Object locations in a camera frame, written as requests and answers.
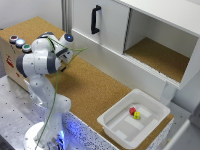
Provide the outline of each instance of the cabinet door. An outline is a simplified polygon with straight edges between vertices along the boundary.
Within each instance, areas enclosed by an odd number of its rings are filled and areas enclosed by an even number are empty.
[[[96,5],[96,28],[100,32],[91,33],[91,15]],[[113,0],[74,0],[72,28],[100,45],[122,54],[126,37],[129,8]]]

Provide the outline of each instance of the white tray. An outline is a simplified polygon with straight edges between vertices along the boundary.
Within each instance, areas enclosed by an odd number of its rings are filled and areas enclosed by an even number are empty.
[[[140,112],[136,120],[129,108]],[[135,149],[170,113],[170,109],[144,92],[134,89],[114,106],[104,112],[97,121],[105,133],[126,149]]]

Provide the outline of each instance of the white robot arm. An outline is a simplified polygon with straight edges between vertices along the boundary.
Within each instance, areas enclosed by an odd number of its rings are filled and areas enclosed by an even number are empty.
[[[47,122],[47,118],[53,106],[55,93],[54,87],[45,77],[45,74],[56,73],[61,66],[61,60],[65,63],[70,62],[73,52],[63,46],[71,47],[72,42],[73,37],[70,34],[64,34],[60,40],[58,40],[52,32],[46,32],[32,43],[31,54],[23,54],[17,58],[16,67],[18,71],[25,78],[30,78],[30,83],[27,81],[25,82],[29,88],[31,99],[34,103],[47,108],[45,122]],[[43,147],[43,149],[50,149],[47,143],[56,139],[56,136],[62,131],[61,114],[68,112],[70,108],[70,99],[56,94],[54,110],[52,111],[40,141],[40,146]],[[43,128],[40,129],[35,137],[36,141],[39,139],[42,130]]]

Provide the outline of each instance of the door handle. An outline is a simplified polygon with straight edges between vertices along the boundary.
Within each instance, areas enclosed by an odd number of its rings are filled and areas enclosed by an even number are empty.
[[[96,34],[98,33],[100,30],[98,28],[96,28],[96,12],[98,10],[101,10],[101,7],[96,5],[96,8],[94,8],[92,10],[92,21],[91,21],[91,31],[92,31],[92,34]]]

